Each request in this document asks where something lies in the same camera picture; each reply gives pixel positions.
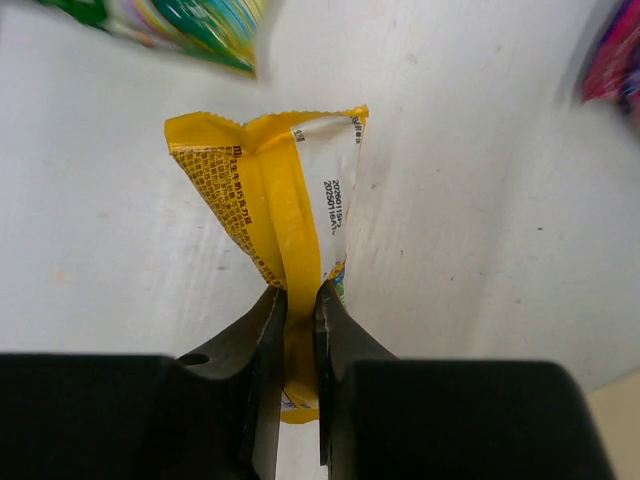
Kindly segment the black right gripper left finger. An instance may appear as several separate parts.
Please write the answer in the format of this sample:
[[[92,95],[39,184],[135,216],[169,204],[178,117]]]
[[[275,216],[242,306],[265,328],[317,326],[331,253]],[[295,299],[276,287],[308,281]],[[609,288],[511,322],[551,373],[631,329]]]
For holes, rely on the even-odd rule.
[[[271,479],[287,298],[178,358],[5,354],[5,479]]]

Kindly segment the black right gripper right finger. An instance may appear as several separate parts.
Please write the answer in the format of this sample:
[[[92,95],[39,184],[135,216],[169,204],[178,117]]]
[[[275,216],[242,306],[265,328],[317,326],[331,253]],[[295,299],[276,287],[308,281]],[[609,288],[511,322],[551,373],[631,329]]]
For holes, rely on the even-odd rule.
[[[401,359],[314,306],[320,462],[332,479],[611,479],[586,399],[539,360]]]

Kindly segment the yellow snack packet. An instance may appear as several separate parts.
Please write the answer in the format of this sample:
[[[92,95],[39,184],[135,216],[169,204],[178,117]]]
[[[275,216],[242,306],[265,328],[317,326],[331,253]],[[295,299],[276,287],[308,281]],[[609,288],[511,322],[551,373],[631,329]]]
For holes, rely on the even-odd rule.
[[[369,109],[293,111],[238,124],[212,113],[168,119],[169,153],[265,282],[287,294],[281,419],[319,417],[312,313],[340,279]]]

